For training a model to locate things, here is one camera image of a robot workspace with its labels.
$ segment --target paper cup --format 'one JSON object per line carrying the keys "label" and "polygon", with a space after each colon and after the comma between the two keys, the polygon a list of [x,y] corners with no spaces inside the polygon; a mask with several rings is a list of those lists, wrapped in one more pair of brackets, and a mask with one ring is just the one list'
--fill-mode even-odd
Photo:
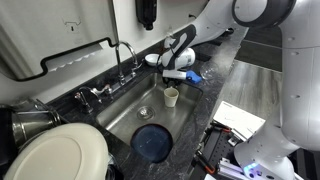
{"label": "paper cup", "polygon": [[179,91],[175,88],[167,88],[164,90],[164,103],[167,107],[174,107],[178,100]]}

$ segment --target drain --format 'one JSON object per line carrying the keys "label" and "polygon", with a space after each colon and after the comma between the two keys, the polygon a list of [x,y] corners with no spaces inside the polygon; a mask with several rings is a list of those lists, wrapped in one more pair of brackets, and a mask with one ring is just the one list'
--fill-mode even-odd
{"label": "drain", "polygon": [[137,112],[137,116],[141,120],[151,119],[155,116],[155,114],[155,111],[149,106],[143,106]]}

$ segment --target sink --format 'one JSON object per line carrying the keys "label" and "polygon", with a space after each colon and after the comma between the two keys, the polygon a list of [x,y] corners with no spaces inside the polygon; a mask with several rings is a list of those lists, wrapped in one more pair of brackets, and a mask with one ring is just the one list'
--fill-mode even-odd
{"label": "sink", "polygon": [[150,74],[97,116],[97,122],[126,144],[134,132],[146,124],[159,124],[171,134],[175,143],[184,125],[192,118],[202,96],[198,88],[181,84],[176,106],[164,104],[166,85],[160,74]]}

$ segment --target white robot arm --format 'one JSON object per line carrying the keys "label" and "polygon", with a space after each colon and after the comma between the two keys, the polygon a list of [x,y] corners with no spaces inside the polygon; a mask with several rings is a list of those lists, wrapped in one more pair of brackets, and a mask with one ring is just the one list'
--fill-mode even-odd
{"label": "white robot arm", "polygon": [[176,71],[188,47],[220,36],[235,20],[246,27],[280,26],[283,35],[281,104],[235,157],[249,179],[294,179],[287,155],[320,150],[320,1],[210,0],[204,11],[163,54],[167,71]]}

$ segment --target granite countertop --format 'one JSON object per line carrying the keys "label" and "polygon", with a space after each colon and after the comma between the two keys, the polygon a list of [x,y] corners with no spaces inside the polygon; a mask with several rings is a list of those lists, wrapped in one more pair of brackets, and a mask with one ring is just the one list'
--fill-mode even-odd
{"label": "granite countertop", "polygon": [[[135,77],[133,81],[115,92],[112,98],[107,95],[103,96],[101,104],[95,97],[89,97],[87,100],[94,108],[94,111],[91,114],[84,114],[81,112],[79,102],[74,99],[75,92],[77,92],[81,86],[102,89],[105,84],[114,84],[117,80],[117,78],[115,78],[117,77],[116,67],[98,75],[48,104],[57,109],[58,113],[71,123],[81,122],[96,127],[104,135],[109,152],[115,156],[120,164],[125,179],[186,179],[188,177],[187,170],[192,161],[193,154],[198,147],[199,141],[210,120],[216,100],[218,99],[222,86],[232,68],[234,57],[240,48],[240,43],[247,32],[247,28],[240,27],[236,24],[233,25],[233,28],[235,28],[235,33],[233,35],[218,39],[222,42],[221,46],[204,43],[194,47],[194,50],[197,53],[200,52],[207,56],[211,56],[211,59],[208,62],[196,61],[192,69],[197,74],[200,74],[200,69],[204,66],[215,66],[217,69],[213,79],[203,80],[199,84],[194,85],[203,91],[203,95],[193,112],[192,120],[185,124],[181,136],[174,144],[167,159],[162,163],[153,164],[147,161],[135,153],[134,150],[120,139],[101,127],[95,120],[100,112],[126,93],[127,90],[134,87],[149,74],[157,72],[155,68],[143,65],[137,71],[137,77]],[[160,47],[161,45],[158,43],[139,53],[138,58],[142,59],[146,54],[159,52]],[[131,67],[131,61],[128,60],[123,63],[124,73],[129,74]]]}

